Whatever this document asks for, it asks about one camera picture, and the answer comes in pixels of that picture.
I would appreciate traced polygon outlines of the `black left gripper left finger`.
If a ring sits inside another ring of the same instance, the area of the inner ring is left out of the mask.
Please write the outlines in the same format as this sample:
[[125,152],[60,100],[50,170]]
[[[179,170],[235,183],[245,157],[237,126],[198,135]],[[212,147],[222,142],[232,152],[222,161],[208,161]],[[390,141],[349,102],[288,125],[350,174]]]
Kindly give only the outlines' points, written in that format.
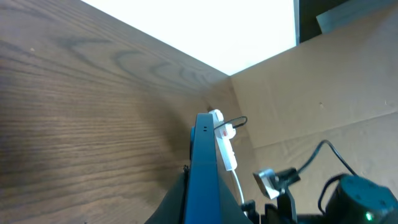
[[145,224],[181,224],[185,210],[187,174],[181,173]]

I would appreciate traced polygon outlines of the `blue Galaxy smartphone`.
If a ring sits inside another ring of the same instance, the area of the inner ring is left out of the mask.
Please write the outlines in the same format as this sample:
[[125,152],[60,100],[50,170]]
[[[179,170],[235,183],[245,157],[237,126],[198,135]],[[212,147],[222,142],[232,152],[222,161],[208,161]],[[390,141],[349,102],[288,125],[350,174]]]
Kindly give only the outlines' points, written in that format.
[[193,132],[183,222],[218,224],[222,219],[212,115],[198,114]]

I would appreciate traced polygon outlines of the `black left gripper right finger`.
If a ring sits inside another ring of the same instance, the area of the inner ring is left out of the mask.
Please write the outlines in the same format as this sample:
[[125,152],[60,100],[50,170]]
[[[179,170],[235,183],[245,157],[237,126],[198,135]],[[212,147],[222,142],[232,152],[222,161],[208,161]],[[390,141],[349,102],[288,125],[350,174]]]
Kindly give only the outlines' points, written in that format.
[[222,224],[252,224],[221,177],[218,177]]

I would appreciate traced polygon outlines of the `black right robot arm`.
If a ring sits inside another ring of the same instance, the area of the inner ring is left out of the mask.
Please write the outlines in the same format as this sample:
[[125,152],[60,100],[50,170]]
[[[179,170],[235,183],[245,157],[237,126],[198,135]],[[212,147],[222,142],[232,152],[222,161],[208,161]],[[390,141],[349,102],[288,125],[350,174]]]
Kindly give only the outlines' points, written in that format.
[[397,224],[397,199],[387,188],[357,175],[339,174],[330,178],[318,199],[320,214],[298,214],[289,186],[300,180],[290,168],[275,173],[272,169],[253,173],[262,193],[277,200],[266,204],[258,214],[250,200],[241,210],[252,223],[297,224]]

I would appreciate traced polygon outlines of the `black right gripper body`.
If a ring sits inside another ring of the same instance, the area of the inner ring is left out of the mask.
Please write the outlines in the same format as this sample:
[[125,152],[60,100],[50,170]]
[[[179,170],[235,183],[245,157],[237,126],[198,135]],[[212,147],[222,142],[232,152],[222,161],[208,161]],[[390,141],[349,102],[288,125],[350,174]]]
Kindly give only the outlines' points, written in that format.
[[276,181],[281,189],[281,194],[275,198],[277,205],[267,203],[264,205],[264,213],[256,211],[256,203],[253,200],[241,205],[241,210],[252,223],[298,223],[295,200],[289,190],[289,186],[298,182],[300,177],[296,168],[289,168],[276,173]]

